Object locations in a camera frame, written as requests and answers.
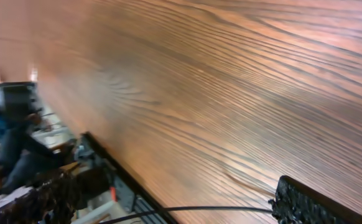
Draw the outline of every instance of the wooden table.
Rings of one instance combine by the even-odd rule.
[[[362,1],[27,6],[44,100],[163,206],[268,207],[238,181],[273,192],[285,174],[362,213]]]

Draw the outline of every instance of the dark pants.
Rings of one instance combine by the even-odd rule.
[[[1,174],[7,179],[1,189],[2,194],[25,185],[39,172],[57,169],[64,165],[63,158],[36,141],[26,133],[28,124],[20,124],[8,129],[1,139],[0,166]],[[29,151],[22,155],[22,150]]]

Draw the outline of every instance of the seated person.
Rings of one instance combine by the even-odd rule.
[[[30,121],[8,129],[0,145],[0,194],[10,194],[32,180],[36,174],[57,169],[71,156],[72,144],[49,149],[27,134]],[[63,149],[54,154],[53,150]]]

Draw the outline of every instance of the cord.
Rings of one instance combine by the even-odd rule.
[[[272,214],[272,210],[264,209],[264,208],[254,208],[254,207],[234,207],[234,206],[189,206],[189,207],[171,207],[171,208],[163,208],[161,210],[154,210],[148,212],[141,212],[134,215],[129,215],[126,217],[116,218],[114,220],[106,221],[101,224],[114,224],[123,222],[126,220],[130,220],[133,218],[139,218],[146,215],[153,215],[156,213],[164,213],[164,212],[174,212],[174,211],[187,211],[187,210],[234,210],[234,211],[250,211],[250,212],[261,212]]]

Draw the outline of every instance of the black wire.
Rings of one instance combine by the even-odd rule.
[[[146,215],[152,215],[156,213],[164,213],[164,212],[174,212],[174,211],[187,211],[187,210],[234,210],[234,211],[250,211],[250,212],[261,212],[261,213],[269,213],[272,214],[272,210],[264,209],[264,208],[254,208],[254,207],[234,207],[234,206],[189,206],[189,207],[172,207],[172,208],[163,208],[161,210],[141,212],[134,215],[129,215],[126,217],[116,218],[114,220],[106,221],[101,224],[114,224],[123,222],[126,220],[130,220],[133,218],[139,218]]]

